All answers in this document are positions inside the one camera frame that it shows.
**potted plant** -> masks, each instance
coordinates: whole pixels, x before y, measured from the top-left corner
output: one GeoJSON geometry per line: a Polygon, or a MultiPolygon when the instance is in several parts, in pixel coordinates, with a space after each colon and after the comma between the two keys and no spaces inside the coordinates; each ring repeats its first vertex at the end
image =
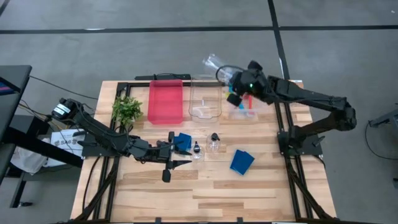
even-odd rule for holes
{"type": "Polygon", "coordinates": [[[119,96],[113,105],[112,118],[120,122],[122,130],[127,130],[127,127],[132,127],[132,123],[143,115],[140,109],[141,104],[134,97],[119,96]]]}

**red object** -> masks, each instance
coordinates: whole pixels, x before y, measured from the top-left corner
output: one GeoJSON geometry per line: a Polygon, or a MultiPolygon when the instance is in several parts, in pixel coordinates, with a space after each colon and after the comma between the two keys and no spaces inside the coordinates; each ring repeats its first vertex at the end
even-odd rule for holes
{"type": "Polygon", "coordinates": [[[182,122],[182,80],[150,82],[148,121],[152,124],[182,122]]]}

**plastic bottle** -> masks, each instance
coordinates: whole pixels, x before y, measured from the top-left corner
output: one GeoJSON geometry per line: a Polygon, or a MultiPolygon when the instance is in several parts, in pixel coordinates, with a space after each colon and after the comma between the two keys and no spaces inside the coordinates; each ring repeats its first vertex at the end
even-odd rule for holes
{"type": "Polygon", "coordinates": [[[195,141],[195,146],[193,147],[192,159],[197,162],[201,162],[201,161],[205,160],[204,151],[198,145],[197,141],[195,141]]]}
{"type": "Polygon", "coordinates": [[[208,152],[218,152],[220,145],[221,145],[221,141],[220,141],[220,138],[218,137],[217,133],[213,133],[213,134],[207,136],[206,148],[207,148],[208,152]]]}

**wooden tabletop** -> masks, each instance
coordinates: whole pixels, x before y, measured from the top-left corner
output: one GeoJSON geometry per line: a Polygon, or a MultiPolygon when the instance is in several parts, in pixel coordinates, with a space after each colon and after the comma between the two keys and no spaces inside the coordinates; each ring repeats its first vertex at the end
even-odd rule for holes
{"type": "MultiPolygon", "coordinates": [[[[109,126],[117,81],[102,84],[95,119],[109,126]]],[[[204,162],[192,162],[172,171],[171,183],[163,183],[164,164],[142,165],[133,157],[120,160],[113,201],[112,222],[154,222],[155,217],[169,222],[293,221],[294,213],[284,158],[279,154],[274,105],[262,105],[261,112],[248,119],[234,119],[222,90],[222,114],[215,123],[192,121],[188,113],[190,87],[183,88],[183,122],[173,125],[153,125],[147,120],[148,87],[134,87],[131,96],[143,102],[144,116],[135,122],[132,134],[155,144],[167,140],[168,132],[186,133],[192,141],[205,147],[206,137],[218,133],[221,148],[217,153],[206,152],[204,162]],[[244,150],[255,160],[245,175],[229,169],[235,150],[244,150]]],[[[294,123],[301,126],[312,122],[307,106],[291,104],[294,123]]],[[[83,194],[88,174],[95,158],[86,158],[76,192],[71,218],[82,210],[83,194]]],[[[325,209],[335,216],[335,209],[323,165],[312,156],[302,156],[309,191],[325,209]]],[[[97,163],[86,198],[86,205],[97,191],[102,158],[97,163]]],[[[301,214],[305,216],[299,190],[301,214]]],[[[108,192],[103,197],[100,218],[104,217],[108,192]]]]}

